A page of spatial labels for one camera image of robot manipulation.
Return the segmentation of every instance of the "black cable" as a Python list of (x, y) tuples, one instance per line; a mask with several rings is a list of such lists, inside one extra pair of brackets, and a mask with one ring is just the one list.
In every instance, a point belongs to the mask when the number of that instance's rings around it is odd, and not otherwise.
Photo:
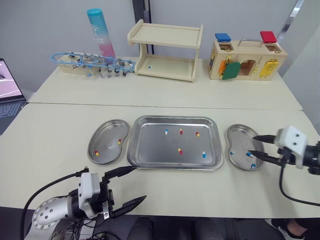
[(121, 240), (120, 237), (118, 237), (115, 233), (111, 232), (111, 231), (101, 231), (101, 232), (97, 232), (95, 234), (93, 234), (91, 237), (89, 237), (89, 239), (93, 239), (93, 237), (97, 236), (98, 234), (109, 234), (113, 237), (115, 237), (117, 240)]
[(280, 172), (280, 178), (279, 178), (279, 187), (280, 187), (281, 193), (282, 193), (287, 199), (290, 199), (290, 200), (292, 200), (292, 201), (295, 201), (295, 202), (298, 202), (298, 203), (301, 203), (301, 204), (308, 204), (308, 205), (313, 205), (313, 206), (318, 206), (318, 207), (320, 207), (320, 203), (311, 202), (311, 201), (299, 200), (299, 199), (296, 199), (296, 198), (293, 198), (293, 197), (287, 195), (287, 194), (284, 192), (284, 189), (283, 189), (283, 187), (282, 187), (282, 180), (283, 180), (283, 176), (284, 176), (284, 169), (285, 169), (285, 163), (283, 163), (283, 164), (281, 165), (281, 172)]
[(22, 211), (22, 214), (21, 214), (21, 220), (20, 220), (20, 240), (24, 240), (25, 238), (25, 219), (26, 219), (26, 214), (27, 214), (27, 210), (28, 210), (28, 207), (30, 205), (30, 203), (33, 201), (33, 199), (39, 194), (41, 193), (42, 191), (46, 190), (47, 188), (51, 187), (52, 185), (55, 185), (57, 183), (60, 183), (62, 182), (63, 180), (66, 180), (66, 179), (69, 179), (69, 178), (72, 178), (72, 177), (80, 177), (82, 173), (87, 173), (89, 172), (89, 169), (88, 168), (85, 168), (84, 170), (82, 171), (77, 171), (76, 173), (73, 173), (73, 174), (69, 174), (67, 176), (64, 176), (64, 177), (61, 177), (47, 185), (45, 185), (44, 187), (40, 188), (38, 191), (36, 191), (30, 198), (29, 200), (26, 202), (24, 208), (23, 208), (23, 211)]
[(95, 225), (95, 226), (89, 226), (89, 225), (87, 225), (87, 224), (89, 224), (89, 223), (91, 223), (92, 221), (90, 221), (90, 222), (87, 222), (86, 224), (83, 224), (84, 226), (87, 226), (88, 228), (92, 228), (92, 229), (94, 229), (94, 228), (97, 228), (97, 227), (100, 227), (102, 224), (104, 224), (105, 223), (105, 221), (106, 220), (103, 220), (100, 224), (98, 224), (98, 225)]

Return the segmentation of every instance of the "black pants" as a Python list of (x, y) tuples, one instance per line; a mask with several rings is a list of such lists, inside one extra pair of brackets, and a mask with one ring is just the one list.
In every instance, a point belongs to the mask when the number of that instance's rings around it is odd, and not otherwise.
[(320, 229), (320, 217), (318, 218), (295, 218), (295, 221), (305, 229)]

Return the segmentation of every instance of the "wooden board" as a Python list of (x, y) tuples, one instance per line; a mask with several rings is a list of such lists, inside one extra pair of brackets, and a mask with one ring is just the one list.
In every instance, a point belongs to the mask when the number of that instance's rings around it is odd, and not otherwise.
[(128, 41), (130, 43), (196, 49), (200, 47), (198, 44), (200, 35), (202, 35), (202, 31), (199, 27), (141, 24), (138, 22), (128, 33)]
[(137, 69), (137, 74), (192, 81), (194, 59), (148, 54)]

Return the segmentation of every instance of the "rectangular metal tray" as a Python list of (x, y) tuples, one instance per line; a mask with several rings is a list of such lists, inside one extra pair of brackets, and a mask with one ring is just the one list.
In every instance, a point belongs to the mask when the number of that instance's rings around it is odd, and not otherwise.
[(216, 170), (224, 161), (216, 123), (200, 116), (139, 117), (127, 159), (139, 168), (193, 170)]

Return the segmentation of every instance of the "stainless steel tray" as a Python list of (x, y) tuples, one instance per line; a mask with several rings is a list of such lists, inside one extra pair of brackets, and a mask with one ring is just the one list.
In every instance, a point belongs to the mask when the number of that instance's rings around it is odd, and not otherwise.
[(243, 170), (257, 170), (263, 161), (253, 155), (246, 154), (248, 150), (265, 151), (263, 144), (253, 139), (258, 134), (252, 128), (242, 124), (231, 125), (226, 132), (229, 141), (227, 155), (231, 163)]
[(139, 168), (194, 170), (216, 170), (224, 160), (216, 123), (199, 116), (138, 118), (127, 159)]
[(107, 164), (118, 159), (129, 125), (115, 119), (102, 124), (93, 134), (88, 146), (88, 157), (96, 164)]

